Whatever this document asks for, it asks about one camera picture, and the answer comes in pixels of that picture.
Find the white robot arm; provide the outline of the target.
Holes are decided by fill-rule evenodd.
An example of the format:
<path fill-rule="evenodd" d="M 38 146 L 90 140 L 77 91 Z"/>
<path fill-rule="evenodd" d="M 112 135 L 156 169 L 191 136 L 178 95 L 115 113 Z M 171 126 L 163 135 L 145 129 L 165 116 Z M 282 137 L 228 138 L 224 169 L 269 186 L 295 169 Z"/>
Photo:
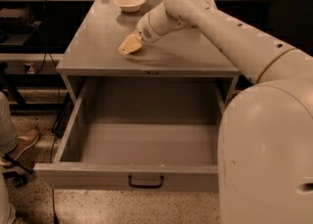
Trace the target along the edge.
<path fill-rule="evenodd" d="M 312 58 L 219 11 L 214 0 L 162 0 L 118 50 L 136 52 L 186 25 L 251 83 L 220 122 L 221 224 L 313 224 Z"/>

